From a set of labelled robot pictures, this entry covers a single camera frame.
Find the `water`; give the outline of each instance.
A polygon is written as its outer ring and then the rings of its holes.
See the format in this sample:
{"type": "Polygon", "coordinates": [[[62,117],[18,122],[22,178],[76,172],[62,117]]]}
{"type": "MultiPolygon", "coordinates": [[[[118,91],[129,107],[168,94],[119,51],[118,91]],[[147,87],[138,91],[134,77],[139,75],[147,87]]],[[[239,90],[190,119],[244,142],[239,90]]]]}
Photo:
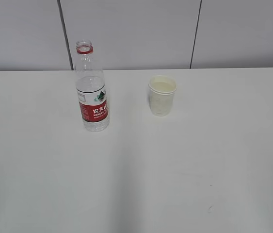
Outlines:
{"type": "Polygon", "coordinates": [[[174,87],[172,85],[165,82],[154,82],[151,86],[153,89],[161,92],[171,92],[174,90],[174,87]]]}
{"type": "MultiPolygon", "coordinates": [[[[99,102],[94,102],[94,99],[96,99],[95,97],[101,92],[101,90],[104,91],[105,83],[102,75],[103,73],[101,73],[101,75],[95,74],[94,76],[85,76],[76,82],[76,88],[84,96],[86,106],[99,104],[99,102]]],[[[109,125],[109,114],[107,114],[107,116],[101,121],[89,122],[83,119],[83,123],[85,128],[91,132],[102,131],[109,125]]]]}

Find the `bottle label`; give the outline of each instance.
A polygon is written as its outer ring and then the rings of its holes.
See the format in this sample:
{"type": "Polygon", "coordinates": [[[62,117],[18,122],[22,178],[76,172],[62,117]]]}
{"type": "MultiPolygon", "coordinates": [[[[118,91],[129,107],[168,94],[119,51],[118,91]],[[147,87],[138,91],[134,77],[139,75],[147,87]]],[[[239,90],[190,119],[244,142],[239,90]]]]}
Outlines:
{"type": "Polygon", "coordinates": [[[105,86],[95,92],[77,90],[82,118],[88,122],[98,122],[108,115],[105,86]]]}

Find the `cup rim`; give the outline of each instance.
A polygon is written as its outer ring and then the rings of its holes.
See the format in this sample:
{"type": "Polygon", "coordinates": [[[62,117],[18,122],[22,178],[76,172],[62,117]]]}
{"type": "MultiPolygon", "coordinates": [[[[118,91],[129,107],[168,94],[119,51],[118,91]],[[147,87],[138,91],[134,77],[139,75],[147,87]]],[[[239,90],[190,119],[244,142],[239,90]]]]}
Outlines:
{"type": "Polygon", "coordinates": [[[152,77],[150,78],[150,80],[149,80],[148,86],[149,86],[149,89],[150,89],[152,92],[154,92],[154,93],[156,93],[156,94],[159,94],[159,95],[171,95],[171,94],[175,93],[175,91],[177,90],[177,84],[176,84],[176,82],[175,82],[172,78],[170,78],[169,76],[167,76],[167,75],[155,75],[155,76],[152,76],[152,77]],[[174,83],[174,85],[175,85],[174,90],[173,90],[173,91],[159,91],[159,90],[153,88],[153,87],[151,86],[151,81],[152,81],[154,78],[158,78],[158,77],[164,77],[164,78],[168,79],[169,81],[171,81],[172,83],[174,83]]]}

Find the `white wall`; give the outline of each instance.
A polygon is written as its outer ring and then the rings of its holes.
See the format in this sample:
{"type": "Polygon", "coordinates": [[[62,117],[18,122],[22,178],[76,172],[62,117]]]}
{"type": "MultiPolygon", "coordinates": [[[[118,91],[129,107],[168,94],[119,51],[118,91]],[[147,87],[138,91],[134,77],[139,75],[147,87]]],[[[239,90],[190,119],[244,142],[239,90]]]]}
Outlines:
{"type": "Polygon", "coordinates": [[[0,70],[70,69],[55,0],[0,0],[0,70]]]}
{"type": "MultiPolygon", "coordinates": [[[[188,68],[200,0],[61,0],[105,69],[188,68]]],[[[192,68],[273,67],[273,0],[203,0],[192,68]]],[[[0,70],[70,69],[57,1],[0,0],[0,70]]]]}
{"type": "Polygon", "coordinates": [[[273,0],[203,0],[192,68],[273,67],[273,0]]]}
{"type": "Polygon", "coordinates": [[[105,69],[188,68],[199,0],[61,0],[73,59],[93,42],[105,69]]]}

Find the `plastic water bottle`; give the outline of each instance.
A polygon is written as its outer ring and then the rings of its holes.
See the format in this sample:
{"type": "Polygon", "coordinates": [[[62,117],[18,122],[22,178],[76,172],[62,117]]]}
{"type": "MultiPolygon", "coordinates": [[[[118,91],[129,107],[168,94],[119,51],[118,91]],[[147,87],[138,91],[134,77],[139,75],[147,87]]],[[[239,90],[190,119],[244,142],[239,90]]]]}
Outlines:
{"type": "Polygon", "coordinates": [[[82,120],[87,130],[99,132],[109,124],[103,69],[94,59],[91,41],[78,41],[77,54],[76,89],[82,120]]]}

